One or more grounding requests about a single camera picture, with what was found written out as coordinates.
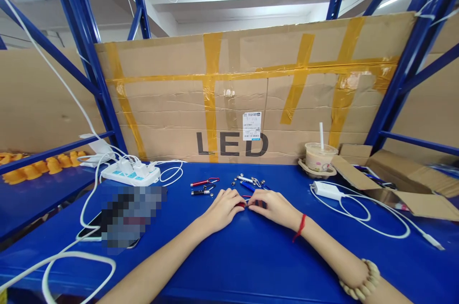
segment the orange plastic part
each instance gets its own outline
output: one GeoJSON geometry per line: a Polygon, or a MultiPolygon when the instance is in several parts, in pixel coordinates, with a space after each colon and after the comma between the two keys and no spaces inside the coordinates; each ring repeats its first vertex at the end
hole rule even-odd
{"type": "Polygon", "coordinates": [[[5,164],[8,164],[9,162],[11,162],[11,154],[6,155],[1,159],[0,165],[5,165],[5,164]]]}
{"type": "MultiPolygon", "coordinates": [[[[11,162],[11,156],[13,156],[11,153],[10,154],[6,154],[3,156],[3,158],[0,160],[0,165],[5,165],[5,164],[8,164],[9,162],[11,162]]],[[[6,174],[3,174],[2,175],[2,178],[3,180],[5,181],[5,183],[8,183],[8,177],[5,176],[6,174]]]]}
{"type": "Polygon", "coordinates": [[[6,183],[16,185],[26,180],[25,175],[20,170],[13,170],[12,172],[3,175],[6,183]]]}
{"type": "Polygon", "coordinates": [[[70,162],[70,158],[66,154],[62,153],[58,155],[57,159],[63,168],[70,168],[72,166],[72,162],[70,162]]]}
{"type": "Polygon", "coordinates": [[[54,175],[62,171],[61,164],[56,158],[50,157],[50,158],[47,158],[46,161],[48,162],[47,165],[48,165],[50,175],[54,175]]]}
{"type": "Polygon", "coordinates": [[[11,158],[11,161],[14,162],[14,161],[18,161],[20,159],[22,159],[22,153],[17,153],[11,158]]]}
{"type": "Polygon", "coordinates": [[[86,156],[86,152],[84,151],[78,151],[78,157],[83,157],[83,156],[86,156]]]}
{"type": "Polygon", "coordinates": [[[26,165],[22,170],[24,171],[27,180],[35,180],[42,175],[42,173],[39,172],[33,165],[26,165]]]}
{"type": "Polygon", "coordinates": [[[47,173],[49,171],[48,167],[46,166],[46,163],[44,161],[38,161],[33,164],[35,168],[42,174],[47,173]]]}
{"type": "Polygon", "coordinates": [[[72,166],[77,167],[80,166],[81,162],[78,160],[78,155],[70,153],[70,160],[72,161],[72,166]]]}

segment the blue metal shelving rack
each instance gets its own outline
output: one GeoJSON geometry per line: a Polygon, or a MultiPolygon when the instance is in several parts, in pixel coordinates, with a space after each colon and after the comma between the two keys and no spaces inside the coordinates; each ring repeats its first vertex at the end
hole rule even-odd
{"type": "MultiPolygon", "coordinates": [[[[425,81],[459,56],[459,44],[451,48],[432,64],[420,70],[429,54],[445,20],[440,21],[453,10],[457,0],[412,0],[409,11],[421,11],[411,32],[397,70],[382,100],[365,144],[373,146],[373,152],[384,146],[387,138],[404,141],[432,150],[459,156],[459,149],[417,138],[391,133],[391,129],[411,89],[425,81]]],[[[373,0],[364,16],[372,15],[382,0],[373,0]]],[[[330,0],[327,20],[338,16],[340,0],[330,0]]]]}
{"type": "MultiPolygon", "coordinates": [[[[106,132],[99,135],[100,138],[108,137],[112,145],[120,148],[124,152],[127,152],[126,144],[121,133],[120,124],[116,118],[115,110],[111,102],[111,98],[105,83],[102,68],[100,66],[95,43],[100,43],[100,34],[97,28],[97,24],[92,13],[91,5],[89,0],[60,0],[62,7],[66,14],[70,30],[75,39],[75,43],[78,52],[82,58],[86,59],[83,61],[83,67],[86,75],[81,73],[48,39],[44,36],[40,30],[30,22],[14,5],[19,17],[24,22],[28,31],[34,38],[34,40],[46,50],[58,63],[60,63],[78,82],[80,82],[91,94],[94,95],[100,115],[105,125],[106,132]]],[[[138,27],[142,31],[144,39],[151,38],[150,26],[148,23],[147,9],[145,6],[145,0],[135,0],[136,2],[136,13],[132,22],[131,30],[127,37],[127,40],[133,40],[138,27]]],[[[14,17],[12,11],[4,0],[0,0],[0,8],[8,14],[8,16],[19,24],[19,21],[14,17]]],[[[0,49],[6,49],[3,40],[0,38],[0,49]]],[[[90,142],[96,141],[96,137],[82,139],[67,145],[63,145],[33,156],[24,158],[19,161],[12,162],[0,167],[0,174],[22,168],[26,165],[33,164],[37,161],[44,160],[47,157],[55,156],[57,154],[78,148],[80,146],[89,144],[90,142]]]]}
{"type": "MultiPolygon", "coordinates": [[[[117,121],[94,47],[95,43],[100,43],[101,41],[90,2],[89,0],[61,0],[61,2],[78,51],[80,55],[87,60],[87,63],[83,62],[86,75],[81,73],[17,8],[16,11],[36,42],[94,95],[106,128],[106,132],[101,134],[100,137],[109,137],[114,146],[127,152],[120,125],[117,121]]],[[[135,0],[135,2],[136,13],[128,35],[128,40],[134,39],[139,25],[143,38],[151,38],[145,0],[135,0]]],[[[327,20],[336,19],[338,17],[341,2],[342,0],[330,0],[327,20]]],[[[364,15],[373,14],[381,2],[382,0],[373,0],[364,15]]],[[[422,9],[422,13],[413,28],[397,70],[365,142],[367,145],[373,146],[374,152],[383,147],[387,138],[392,138],[459,156],[459,149],[457,148],[390,132],[410,90],[459,56],[458,44],[425,69],[419,71],[445,22],[438,21],[452,11],[455,2],[456,0],[412,0],[409,10],[420,11],[422,9]]],[[[19,24],[5,1],[0,0],[0,8],[19,24]]],[[[1,38],[0,49],[6,49],[1,38]]],[[[83,139],[1,166],[0,174],[16,170],[47,157],[88,144],[96,139],[96,137],[83,139]]]]}

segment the hand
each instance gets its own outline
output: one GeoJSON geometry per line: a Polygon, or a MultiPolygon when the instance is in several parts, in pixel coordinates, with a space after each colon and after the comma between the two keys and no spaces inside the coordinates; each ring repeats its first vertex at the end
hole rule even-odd
{"type": "Polygon", "coordinates": [[[211,235],[231,223],[236,213],[243,210],[245,210],[245,200],[236,189],[221,189],[212,205],[196,221],[208,235],[211,235]],[[243,203],[244,207],[236,206],[239,203],[243,203]]]}
{"type": "Polygon", "coordinates": [[[280,193],[270,190],[257,189],[247,203],[249,210],[257,212],[273,222],[298,231],[303,213],[298,211],[280,193]],[[267,208],[261,207],[261,202],[266,203],[267,208]]]}

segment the smartphone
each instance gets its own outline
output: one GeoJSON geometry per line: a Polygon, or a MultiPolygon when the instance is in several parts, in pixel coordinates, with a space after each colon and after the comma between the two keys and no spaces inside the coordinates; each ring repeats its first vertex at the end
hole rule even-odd
{"type": "MultiPolygon", "coordinates": [[[[99,213],[88,225],[100,226],[101,223],[102,223],[102,212],[99,213]]],[[[87,235],[91,231],[92,229],[88,229],[88,228],[82,229],[76,236],[76,239],[82,238],[84,235],[87,235]]],[[[94,232],[92,235],[82,240],[82,242],[101,242],[101,241],[102,241],[102,231],[100,229],[94,232]]],[[[137,245],[137,243],[139,243],[139,239],[136,240],[134,243],[132,243],[130,246],[128,246],[127,249],[134,248],[137,245]]]]}

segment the blue tabletop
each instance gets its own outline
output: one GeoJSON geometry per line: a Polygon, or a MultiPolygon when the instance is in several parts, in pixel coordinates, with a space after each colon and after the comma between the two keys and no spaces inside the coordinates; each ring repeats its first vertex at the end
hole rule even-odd
{"type": "Polygon", "coordinates": [[[94,181],[94,169],[76,167],[9,185],[0,181],[0,241],[45,215],[94,181]]]}
{"type": "MultiPolygon", "coordinates": [[[[137,247],[113,257],[117,263],[115,274],[99,296],[208,208],[213,199],[191,196],[191,182],[219,177],[218,190],[227,188],[235,175],[244,173],[266,180],[273,190],[281,192],[343,246],[358,257],[375,262],[382,275],[414,303],[458,302],[459,228],[450,222],[413,218],[446,248],[439,251],[413,229],[406,239],[391,239],[330,210],[311,195],[311,180],[297,166],[185,163],[183,168],[184,175],[169,186],[167,202],[137,247]]],[[[105,181],[102,188],[109,185],[121,184],[105,181]]],[[[240,194],[250,194],[239,184],[236,188],[240,194]]],[[[100,192],[93,196],[86,222],[100,211],[101,198],[100,192]]],[[[2,252],[0,282],[74,241],[81,230],[78,216],[85,199],[79,199],[2,252]]],[[[373,227],[391,234],[404,232],[391,214],[370,201],[362,202],[371,212],[373,227]]],[[[345,199],[344,204],[351,213],[363,216],[363,210],[351,200],[345,199]]],[[[292,244],[293,235],[294,232],[254,212],[241,212],[228,227],[191,253],[161,296],[241,303],[354,303],[340,288],[334,272],[304,240],[297,239],[292,244]]],[[[106,255],[100,242],[81,242],[72,250],[106,255]]],[[[87,296],[109,271],[108,265],[88,260],[58,260],[50,275],[50,288],[55,293],[87,296]]],[[[39,291],[43,272],[44,268],[31,273],[16,286],[39,291]]]]}

